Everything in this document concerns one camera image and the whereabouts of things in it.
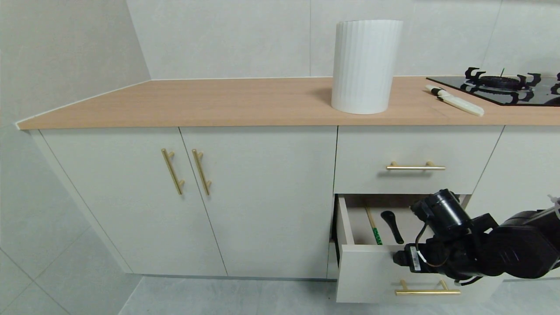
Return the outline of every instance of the white ribbed vase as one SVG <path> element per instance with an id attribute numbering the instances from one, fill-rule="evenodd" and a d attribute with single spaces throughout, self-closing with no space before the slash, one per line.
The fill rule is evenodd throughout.
<path id="1" fill-rule="evenodd" d="M 337 24 L 331 106 L 352 114 L 387 110 L 402 21 Z"/>

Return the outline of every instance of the gas stove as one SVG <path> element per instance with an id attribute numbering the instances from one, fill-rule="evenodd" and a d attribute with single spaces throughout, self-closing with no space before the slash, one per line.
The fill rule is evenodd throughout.
<path id="1" fill-rule="evenodd" d="M 485 71 L 470 67 L 465 77 L 429 77 L 441 83 L 502 106 L 560 106 L 560 73 L 556 77 L 542 77 L 527 73 L 517 77 L 483 76 Z"/>

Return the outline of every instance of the kitchen cabinet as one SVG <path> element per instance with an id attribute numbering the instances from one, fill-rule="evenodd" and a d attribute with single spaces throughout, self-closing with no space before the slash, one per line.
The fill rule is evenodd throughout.
<path id="1" fill-rule="evenodd" d="M 488 299 L 497 289 L 502 282 L 499 277 L 484 277 L 473 285 L 455 286 L 453 280 L 444 275 L 415 274 L 410 272 L 409 267 L 401 267 L 393 262 L 393 253 L 402 250 L 403 245 L 397 244 L 380 214 L 386 210 L 394 212 L 405 244 L 414 243 L 423 222 L 408 207 L 425 196 L 338 195 L 335 219 L 340 256 L 337 302 L 476 303 Z M 366 205 L 371 211 L 383 245 L 376 243 L 366 214 Z M 428 229 L 420 241 L 425 242 L 431 236 L 433 233 Z M 430 295 L 410 295 L 403 288 L 403 282 L 410 290 L 436 292 L 431 292 Z M 449 294 L 449 290 L 454 290 L 453 294 Z"/>
<path id="2" fill-rule="evenodd" d="M 334 192 L 472 194 L 502 129 L 340 126 Z"/>
<path id="3" fill-rule="evenodd" d="M 178 128 L 41 132 L 134 273 L 226 276 Z"/>
<path id="4" fill-rule="evenodd" d="M 519 212 L 552 207 L 549 195 L 560 197 L 559 143 L 557 126 L 506 126 L 467 205 L 468 214 L 490 213 L 502 224 Z M 546 277 L 560 277 L 560 269 Z"/>
<path id="5" fill-rule="evenodd" d="M 181 134 L 229 276 L 327 277 L 336 126 Z"/>

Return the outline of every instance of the wooden countertop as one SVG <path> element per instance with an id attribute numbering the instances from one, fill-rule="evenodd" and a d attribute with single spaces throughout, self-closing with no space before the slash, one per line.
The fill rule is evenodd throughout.
<path id="1" fill-rule="evenodd" d="M 178 126 L 560 125 L 560 108 L 499 106 L 467 93 L 483 117 L 438 101 L 424 77 L 395 77 L 387 111 L 373 115 L 330 106 L 332 78 L 149 81 L 25 121 L 20 129 Z"/>

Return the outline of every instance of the gold handle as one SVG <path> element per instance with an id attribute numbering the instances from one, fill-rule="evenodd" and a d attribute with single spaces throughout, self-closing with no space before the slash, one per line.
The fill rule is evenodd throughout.
<path id="1" fill-rule="evenodd" d="M 211 180 L 206 180 L 204 176 L 204 170 L 202 169 L 202 163 L 200 160 L 204 153 L 198 152 L 197 149 L 193 149 L 194 161 L 197 163 L 198 174 L 200 174 L 200 179 L 202 180 L 202 186 L 204 186 L 204 191 L 206 192 L 206 196 L 210 196 L 210 185 L 212 184 Z"/>
<path id="2" fill-rule="evenodd" d="M 395 161 L 391 165 L 385 167 L 387 170 L 445 170 L 445 166 L 436 166 L 432 161 L 426 162 L 425 165 L 398 165 Z"/>
<path id="3" fill-rule="evenodd" d="M 409 290 L 407 283 L 404 280 L 400 281 L 403 286 L 402 290 L 395 290 L 395 295 L 458 295 L 461 294 L 459 290 L 449 290 L 445 281 L 440 280 L 441 286 L 444 287 L 443 290 Z"/>
<path id="4" fill-rule="evenodd" d="M 175 155 L 173 151 L 167 153 L 167 150 L 161 149 L 161 153 L 164 155 L 165 164 L 167 164 L 167 168 L 169 169 L 169 173 L 171 173 L 171 179 L 175 183 L 175 188 L 177 188 L 177 193 L 183 194 L 183 185 L 185 184 L 184 180 L 180 182 L 177 181 L 177 175 L 175 175 L 175 170 L 173 169 L 173 165 L 171 164 L 171 158 Z"/>

